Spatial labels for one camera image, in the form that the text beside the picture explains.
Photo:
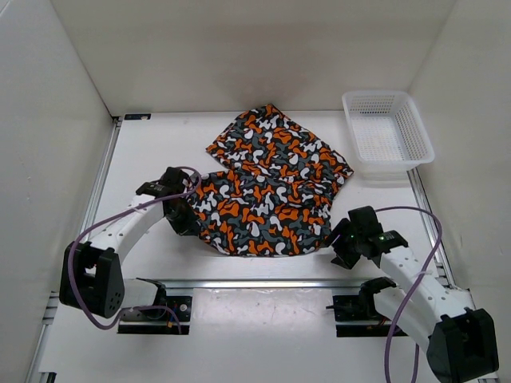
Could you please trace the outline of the orange camouflage shorts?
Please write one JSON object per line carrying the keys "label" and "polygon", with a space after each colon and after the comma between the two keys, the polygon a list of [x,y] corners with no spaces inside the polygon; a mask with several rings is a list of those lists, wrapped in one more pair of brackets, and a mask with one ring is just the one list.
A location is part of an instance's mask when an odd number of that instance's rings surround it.
{"label": "orange camouflage shorts", "polygon": [[334,200],[354,173],[329,144],[267,104],[237,116],[206,151],[224,170],[204,174],[188,197],[200,240],[239,257],[322,246]]}

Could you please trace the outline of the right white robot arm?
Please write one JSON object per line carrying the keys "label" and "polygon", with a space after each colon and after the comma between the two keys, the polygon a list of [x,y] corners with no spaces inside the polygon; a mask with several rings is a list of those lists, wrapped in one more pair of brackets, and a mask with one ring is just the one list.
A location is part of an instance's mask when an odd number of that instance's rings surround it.
{"label": "right white robot arm", "polygon": [[390,347],[408,335],[424,352],[440,382],[467,382],[499,369],[494,321],[484,309],[458,300],[419,262],[397,231],[385,231],[371,206],[349,211],[324,242],[333,263],[347,270],[366,258],[383,272],[364,282],[358,295],[336,296],[330,305],[341,322],[388,321],[384,374],[390,379]]}

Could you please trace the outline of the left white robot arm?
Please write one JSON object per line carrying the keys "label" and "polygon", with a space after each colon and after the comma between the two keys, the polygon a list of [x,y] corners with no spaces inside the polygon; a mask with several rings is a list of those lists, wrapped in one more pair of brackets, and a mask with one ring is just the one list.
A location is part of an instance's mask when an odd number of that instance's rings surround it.
{"label": "left white robot arm", "polygon": [[123,212],[85,229],[65,249],[60,303],[81,310],[102,330],[106,326],[98,318],[119,320],[127,311],[178,322],[162,283],[124,278],[121,267],[135,245],[163,219],[177,235],[198,234],[198,218],[188,197],[200,182],[194,168],[169,167],[159,179],[143,183]]}

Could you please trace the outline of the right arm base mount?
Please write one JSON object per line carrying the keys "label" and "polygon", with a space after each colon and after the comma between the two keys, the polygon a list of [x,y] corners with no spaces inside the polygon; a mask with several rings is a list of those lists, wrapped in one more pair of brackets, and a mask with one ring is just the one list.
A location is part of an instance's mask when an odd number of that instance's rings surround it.
{"label": "right arm base mount", "polygon": [[375,309],[374,296],[397,285],[388,277],[371,279],[360,286],[357,294],[333,296],[333,303],[326,307],[334,312],[337,338],[386,337],[390,319]]}

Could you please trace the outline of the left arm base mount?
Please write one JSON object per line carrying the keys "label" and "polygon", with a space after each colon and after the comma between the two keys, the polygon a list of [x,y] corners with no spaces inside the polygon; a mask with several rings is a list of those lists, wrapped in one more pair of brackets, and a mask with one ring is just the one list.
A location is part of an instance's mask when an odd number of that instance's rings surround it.
{"label": "left arm base mount", "polygon": [[147,278],[124,280],[117,312],[119,334],[188,335],[192,296],[168,292],[164,283]]}

